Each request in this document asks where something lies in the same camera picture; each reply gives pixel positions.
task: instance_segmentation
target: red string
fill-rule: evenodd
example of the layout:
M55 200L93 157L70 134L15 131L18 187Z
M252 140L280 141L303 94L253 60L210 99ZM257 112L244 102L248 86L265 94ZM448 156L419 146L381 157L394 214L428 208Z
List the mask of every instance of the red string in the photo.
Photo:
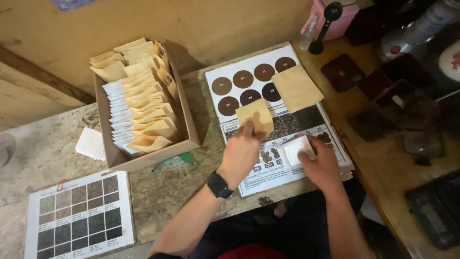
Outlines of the red string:
M58 192L62 191L64 189L64 183L67 182L67 179L62 179L58 184L57 184L57 190Z

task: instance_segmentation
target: pink box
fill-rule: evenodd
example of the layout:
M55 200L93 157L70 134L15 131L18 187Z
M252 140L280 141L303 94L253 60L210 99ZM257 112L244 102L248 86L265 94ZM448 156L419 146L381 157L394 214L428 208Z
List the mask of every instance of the pink box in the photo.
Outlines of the pink box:
M324 19L324 9L325 5L321 0L313 0L313 6L311 7L310 17L308 18L307 22L305 23L304 27L300 31L301 34L305 31L305 28L310 24L315 12L319 13L318 24L316 25L316 35L315 39L318 37L322 26L326 19ZM324 36L323 41L331 40L334 38L338 38L345 34L346 29L350 25L351 21L358 13L359 7L356 4L344 6L342 16L337 20L331 23L331 26L328 29L328 32Z

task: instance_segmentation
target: person's left hand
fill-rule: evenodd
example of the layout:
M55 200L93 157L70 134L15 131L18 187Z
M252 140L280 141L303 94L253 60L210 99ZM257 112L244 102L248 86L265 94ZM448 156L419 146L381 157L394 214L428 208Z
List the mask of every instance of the person's left hand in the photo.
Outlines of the person's left hand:
M259 158L260 145L266 137L264 132L255 134L254 124L247 121L244 127L240 127L228 139L222 164L216 172L227 182L230 190L235 190L254 168Z

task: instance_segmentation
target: hand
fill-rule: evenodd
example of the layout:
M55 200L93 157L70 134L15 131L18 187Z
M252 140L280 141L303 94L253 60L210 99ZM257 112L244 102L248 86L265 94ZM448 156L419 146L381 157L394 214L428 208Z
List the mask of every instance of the hand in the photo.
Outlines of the hand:
M259 158L260 145L266 133L254 133L254 124L247 121L236 134L227 141L222 164L217 173L227 182L230 190L235 190L254 168Z
M305 174L324 193L329 194L343 189L340 177L339 163L334 150L324 144L319 138L308 136L317 156L311 160L305 152L299 152L298 158L302 163Z

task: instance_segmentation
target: black watch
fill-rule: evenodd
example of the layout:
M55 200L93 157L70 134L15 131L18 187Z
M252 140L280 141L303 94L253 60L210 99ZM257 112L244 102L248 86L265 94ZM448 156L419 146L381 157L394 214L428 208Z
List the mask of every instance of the black watch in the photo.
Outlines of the black watch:
M211 175L207 178L206 185L214 194L214 196L216 196L216 198L220 197L227 199L233 193L233 190L229 189L228 184L220 175L216 173L216 171L212 172Z

